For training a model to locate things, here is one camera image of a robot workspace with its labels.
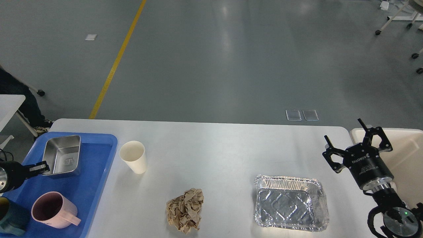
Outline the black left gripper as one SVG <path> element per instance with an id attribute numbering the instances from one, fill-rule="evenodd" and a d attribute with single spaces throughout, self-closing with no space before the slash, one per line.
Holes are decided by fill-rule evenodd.
<path id="1" fill-rule="evenodd" d="M 46 161 L 30 165 L 29 170 L 16 161 L 2 161 L 0 163 L 0 192 L 15 190 L 22 186 L 25 180 L 49 171 L 50 168 Z"/>

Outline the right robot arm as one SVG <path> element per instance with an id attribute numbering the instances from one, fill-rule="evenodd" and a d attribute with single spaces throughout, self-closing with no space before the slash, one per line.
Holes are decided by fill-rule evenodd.
<path id="1" fill-rule="evenodd" d="M 370 210 L 367 226 L 378 238 L 419 238 L 422 235 L 422 203 L 409 209 L 390 185 L 394 179 L 380 157 L 381 152 L 391 152 L 392 144 L 381 127 L 368 128 L 361 118 L 364 138 L 346 149 L 334 147 L 327 135 L 322 153 L 335 173 L 349 169 L 359 189 L 371 196 L 376 207 Z"/>

